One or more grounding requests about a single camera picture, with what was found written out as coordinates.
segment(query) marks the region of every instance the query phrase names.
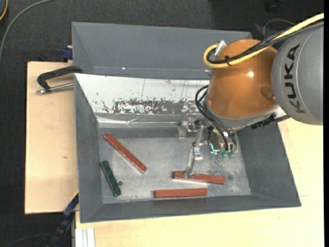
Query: yellow cable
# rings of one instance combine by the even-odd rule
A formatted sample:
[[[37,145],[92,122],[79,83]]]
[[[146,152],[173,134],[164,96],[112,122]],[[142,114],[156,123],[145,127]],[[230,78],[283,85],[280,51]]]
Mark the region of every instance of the yellow cable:
[[[0,15],[0,21],[5,17],[5,14],[7,12],[7,9],[8,9],[8,0],[6,0],[6,6],[5,6],[5,11],[2,15]]]
[[[273,40],[278,39],[278,38],[281,38],[281,37],[286,36],[286,35],[288,35],[288,34],[291,34],[291,33],[293,33],[293,32],[296,32],[296,31],[298,31],[298,30],[300,30],[300,29],[302,29],[302,28],[304,28],[304,27],[306,27],[306,26],[308,26],[308,25],[310,25],[310,24],[312,24],[312,23],[314,23],[314,22],[316,22],[316,21],[319,21],[319,20],[321,20],[321,19],[324,19],[324,13],[319,14],[319,15],[315,15],[315,16],[311,17],[310,19],[307,19],[307,20],[305,20],[305,21],[303,21],[303,22],[301,22],[301,23],[299,23],[299,24],[293,26],[292,28],[290,28],[290,29],[288,29],[287,31],[283,32],[281,35],[279,35],[279,36],[277,36],[276,38],[274,38]],[[216,49],[216,48],[217,48],[217,44],[212,45],[212,46],[210,46],[210,47],[208,47],[208,48],[206,49],[206,51],[205,51],[205,53],[204,53],[204,56],[203,56],[203,61],[204,61],[204,63],[205,63],[208,67],[211,67],[211,68],[223,68],[223,67],[227,67],[227,66],[229,66],[227,63],[218,63],[218,64],[214,64],[214,63],[211,63],[211,62],[209,62],[209,61],[207,60],[207,55],[208,55],[208,53],[209,53],[210,51]],[[248,55],[246,55],[246,56],[243,56],[243,57],[241,57],[241,58],[239,58],[239,59],[232,60],[232,61],[230,61],[230,65],[232,66],[232,65],[236,65],[236,64],[238,64],[238,63],[241,63],[241,62],[243,62],[243,61],[245,61],[245,60],[247,60],[247,59],[249,59],[249,58],[251,58],[251,57],[253,57],[253,56],[257,55],[257,54],[259,54],[260,52],[266,50],[267,48],[269,48],[269,46],[268,46],[268,47],[265,47],[265,48],[262,48],[262,49],[260,49],[260,50],[258,50],[258,51],[255,51],[255,52],[253,52],[253,53],[250,53],[250,54],[248,54]]]

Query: black cable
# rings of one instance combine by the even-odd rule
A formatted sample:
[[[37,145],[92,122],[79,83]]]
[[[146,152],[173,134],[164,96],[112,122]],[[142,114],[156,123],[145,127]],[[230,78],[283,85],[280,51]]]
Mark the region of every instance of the black cable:
[[[233,140],[234,144],[236,145],[236,141],[234,139],[233,136],[231,136],[231,133],[226,129],[226,127],[221,123],[219,122],[218,120],[216,120],[208,111],[207,109],[200,103],[203,98],[205,97],[205,95],[207,94],[207,91],[205,91],[203,93],[203,95],[201,96],[201,98],[198,98],[199,94],[201,91],[203,91],[204,89],[208,88],[208,85],[206,86],[203,86],[201,89],[199,89],[197,91],[197,93],[195,94],[195,104],[197,106],[197,108],[199,109],[199,111],[201,112],[201,114],[207,118],[208,120],[210,120],[214,126],[217,128],[218,132],[221,134],[223,140],[224,140],[224,143],[225,143],[225,147],[226,147],[226,151],[229,150],[229,146],[228,146],[228,142],[227,142],[227,138],[226,136],[224,135],[224,131],[231,137],[231,139]]]
[[[209,61],[209,62],[212,63],[212,64],[223,64],[223,63],[228,63],[228,64],[229,64],[230,61],[237,60],[237,59],[242,58],[242,57],[244,57],[244,56],[247,56],[247,55],[249,55],[249,54],[251,54],[251,53],[254,53],[254,52],[256,52],[256,51],[258,51],[258,50],[260,50],[260,49],[263,49],[263,48],[265,48],[265,47],[272,46],[272,45],[274,45],[274,44],[277,44],[277,43],[279,43],[279,42],[282,42],[282,41],[284,41],[284,40],[286,40],[286,39],[288,39],[288,38],[290,38],[290,37],[296,35],[297,33],[304,32],[304,31],[306,31],[306,30],[308,30],[308,29],[310,29],[310,28],[313,28],[313,27],[314,27],[314,24],[311,25],[311,26],[308,26],[308,27],[302,28],[302,29],[300,29],[300,30],[297,30],[297,31],[295,31],[295,32],[292,32],[292,33],[290,33],[290,34],[287,34],[287,35],[285,35],[285,36],[283,36],[283,37],[280,37],[280,38],[275,39],[276,37],[278,37],[279,35],[281,35],[282,33],[284,33],[286,30],[288,30],[289,28],[284,29],[284,30],[281,30],[281,31],[279,31],[279,32],[277,32],[277,33],[275,33],[275,34],[273,34],[273,35],[267,37],[266,39],[260,41],[259,43],[257,43],[256,45],[250,47],[250,48],[247,49],[246,51],[244,51],[244,52],[242,52],[242,53],[240,53],[240,54],[238,54],[238,55],[235,55],[235,56],[233,56],[233,57],[226,57],[226,58],[221,59],[221,60],[210,60],[210,56],[211,56],[211,55],[215,52],[215,50],[216,50],[216,49],[213,49],[213,50],[211,50],[211,51],[207,54],[207,61]]]

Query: red wooden block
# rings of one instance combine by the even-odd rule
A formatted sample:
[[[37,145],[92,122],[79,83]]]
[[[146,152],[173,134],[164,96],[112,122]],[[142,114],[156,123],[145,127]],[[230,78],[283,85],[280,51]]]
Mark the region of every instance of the red wooden block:
[[[206,196],[206,188],[161,189],[153,191],[155,198],[182,198]]]
[[[206,174],[195,174],[191,178],[186,178],[181,171],[176,171],[173,174],[173,179],[185,180],[185,181],[195,181],[195,182],[205,182],[211,184],[224,185],[226,178],[218,175],[206,175]]]
[[[111,134],[104,135],[105,140],[114,147],[124,158],[126,158],[137,170],[144,173],[147,167],[133,154],[131,154],[126,147],[124,147],[118,140],[116,140]]]

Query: black carpet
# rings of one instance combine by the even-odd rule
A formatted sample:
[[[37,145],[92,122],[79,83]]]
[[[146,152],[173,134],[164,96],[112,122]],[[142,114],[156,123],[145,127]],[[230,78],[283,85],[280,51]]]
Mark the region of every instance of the black carpet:
[[[38,1],[9,0],[0,40],[11,20]],[[324,11],[324,0],[282,0],[278,11],[270,14],[266,1],[66,0],[22,15],[7,37],[0,63],[0,246],[45,246],[61,221],[60,214],[24,216],[27,61],[64,61],[61,50],[71,44],[72,21],[244,30],[262,39],[269,20],[298,23]],[[268,31],[285,27],[273,23]],[[70,246],[69,235],[62,246]]]

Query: clamp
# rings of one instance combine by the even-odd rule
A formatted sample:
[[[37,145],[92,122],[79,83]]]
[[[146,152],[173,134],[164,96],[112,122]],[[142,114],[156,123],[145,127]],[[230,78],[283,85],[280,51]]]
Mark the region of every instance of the clamp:
[[[77,66],[70,66],[70,67],[66,67],[66,68],[56,69],[51,72],[47,72],[47,73],[43,73],[43,74],[39,75],[36,81],[43,89],[36,91],[36,93],[50,93],[55,90],[73,86],[74,83],[72,82],[72,83],[67,83],[67,84],[63,84],[63,85],[59,85],[59,86],[55,86],[55,87],[50,87],[48,85],[48,83],[46,82],[47,80],[57,78],[60,76],[64,76],[67,74],[71,74],[71,73],[83,73],[83,72]]]

